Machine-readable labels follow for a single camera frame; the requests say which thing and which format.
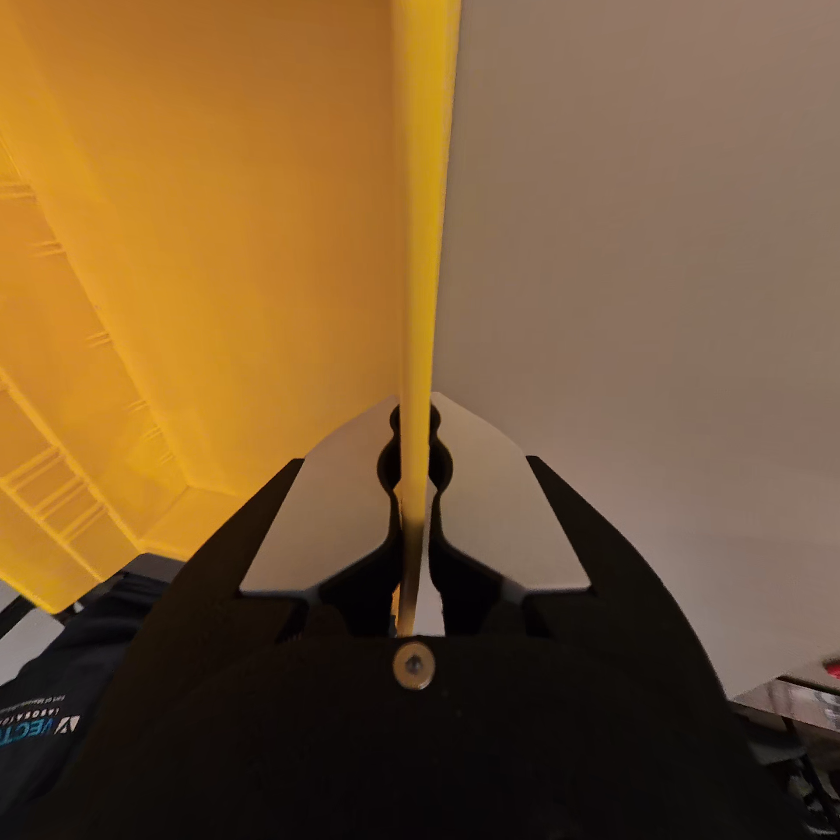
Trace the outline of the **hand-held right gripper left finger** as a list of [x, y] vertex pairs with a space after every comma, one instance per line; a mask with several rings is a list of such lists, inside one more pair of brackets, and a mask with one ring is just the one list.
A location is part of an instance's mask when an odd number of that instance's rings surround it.
[[386, 397], [303, 459], [239, 591], [332, 606], [354, 636], [387, 636], [403, 577], [400, 417]]

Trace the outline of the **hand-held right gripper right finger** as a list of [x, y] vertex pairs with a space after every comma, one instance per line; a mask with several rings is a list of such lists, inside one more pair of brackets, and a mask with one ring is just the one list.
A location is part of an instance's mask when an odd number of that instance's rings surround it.
[[431, 581], [448, 636], [477, 634], [500, 602], [585, 593], [592, 583], [522, 449], [432, 394], [428, 477]]

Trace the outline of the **yellow plastic bin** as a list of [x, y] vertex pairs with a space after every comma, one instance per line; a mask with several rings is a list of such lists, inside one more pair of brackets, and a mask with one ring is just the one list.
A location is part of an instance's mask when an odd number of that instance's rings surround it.
[[195, 550], [397, 396], [419, 522], [461, 2], [2, 2], [2, 581]]

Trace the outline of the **dark printed cloth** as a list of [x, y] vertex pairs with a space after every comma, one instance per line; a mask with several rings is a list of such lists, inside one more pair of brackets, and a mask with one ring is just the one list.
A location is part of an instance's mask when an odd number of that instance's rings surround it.
[[18, 675], [2, 685], [2, 838], [122, 838], [126, 825], [160, 799], [148, 780], [113, 779], [94, 801], [64, 784], [95, 721], [103, 695], [145, 618], [182, 563], [143, 555], [79, 614]]

